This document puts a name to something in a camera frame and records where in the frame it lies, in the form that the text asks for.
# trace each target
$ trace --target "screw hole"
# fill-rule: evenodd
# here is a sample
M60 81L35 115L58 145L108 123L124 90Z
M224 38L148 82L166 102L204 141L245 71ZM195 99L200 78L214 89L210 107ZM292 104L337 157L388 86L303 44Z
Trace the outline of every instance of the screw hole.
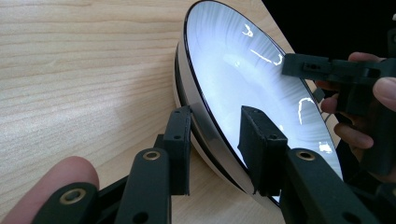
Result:
M145 212L138 213L134 216L133 222L135 224L143 224L149 220L149 215Z
M353 215L352 213L348 213L348 212L343 213L343 218L349 223L353 223L353 224L361 223L361 219Z
M64 193L59 199L62 204L73 204L79 202L85 197L87 191L85 189L70 189Z
M297 157L305 161L313 161L315 155L307 151L297 151Z
M311 63L309 63L306 67L308 67L308 68L310 68L310 69L312 69L312 70L318 70L318 69L320 69L320 66L319 65L316 65L316 64L311 64Z
M268 136L269 139L277 139L277 135L276 134L271 134Z
M147 161L155 161L160 158L161 154L158 151L149 151L143 155L143 158Z

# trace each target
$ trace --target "round device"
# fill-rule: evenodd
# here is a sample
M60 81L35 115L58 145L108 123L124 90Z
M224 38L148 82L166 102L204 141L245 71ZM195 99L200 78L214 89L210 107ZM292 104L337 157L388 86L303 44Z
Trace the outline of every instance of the round device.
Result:
M290 148L316 151L341 176L329 131L304 80L281 75L283 50L255 24L215 1L194 4L175 59L175 98L192 110L192 142L221 177L259 203L238 149L241 106L262 110Z

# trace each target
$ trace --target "fingertip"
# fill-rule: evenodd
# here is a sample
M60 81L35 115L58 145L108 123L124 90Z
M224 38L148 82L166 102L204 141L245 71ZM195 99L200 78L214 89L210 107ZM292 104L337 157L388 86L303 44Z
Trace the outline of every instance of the fingertip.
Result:
M371 175L375 176L379 181L388 182L388 183L396 183L396 166L393 166L392 170L390 171L389 175L377 175L370 173Z
M349 55L348 60L352 62L380 62L383 59L370 53L353 52Z
M365 133L361 133L356 129L353 129L350 125L345 123L337 123L334 126L334 132L346 143L353 147L367 149L374 145L374 140L372 137Z
M396 111L396 78L380 78L373 86L373 95L381 104Z
M91 183L99 189L99 177L93 165L76 156L59 161L20 199L2 224L31 223L52 193L77 182Z
M336 107L337 107L337 99L334 97L326 98L320 104L320 108L322 109L322 111L329 114L335 114Z
M329 81L316 80L315 85L317 85L317 87L322 88L323 90L326 90L326 91L339 91L339 89L340 89L338 84L331 83Z

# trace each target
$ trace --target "black plastic bracket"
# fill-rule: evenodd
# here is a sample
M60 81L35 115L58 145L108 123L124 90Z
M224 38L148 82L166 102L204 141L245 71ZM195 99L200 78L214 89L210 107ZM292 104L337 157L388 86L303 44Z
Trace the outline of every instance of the black plastic bracket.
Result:
M396 220L396 183L385 183L378 187L374 198L374 212L382 223Z
M388 31L388 55L390 58L396 58L396 28Z
M282 74L338 83L337 111L364 116L368 123L365 132L375 141L363 154L361 167L375 174L389 174L396 162L396 112L374 98L373 86L381 77L396 77L396 58L357 63L286 54Z
M136 155L128 176L99 192L88 183L67 185L50 196L33 223L171 223L171 195L189 194L190 132L190 107L175 109L165 133Z
M239 150L248 174L261 196L277 196L282 183L283 157L288 139L259 109L242 106Z
M318 153L290 150L285 170L280 208L286 223L379 223Z

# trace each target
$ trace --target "light wood grain surface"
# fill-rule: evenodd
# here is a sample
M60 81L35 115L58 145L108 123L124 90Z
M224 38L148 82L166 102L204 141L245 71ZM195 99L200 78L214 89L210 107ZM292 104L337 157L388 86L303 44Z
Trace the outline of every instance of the light wood grain surface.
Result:
M56 162L78 155L101 187L128 174L175 108L172 75L194 1L0 1L0 220ZM287 40L260 0L224 0ZM173 198L174 223L283 223L218 178L196 152L191 196Z

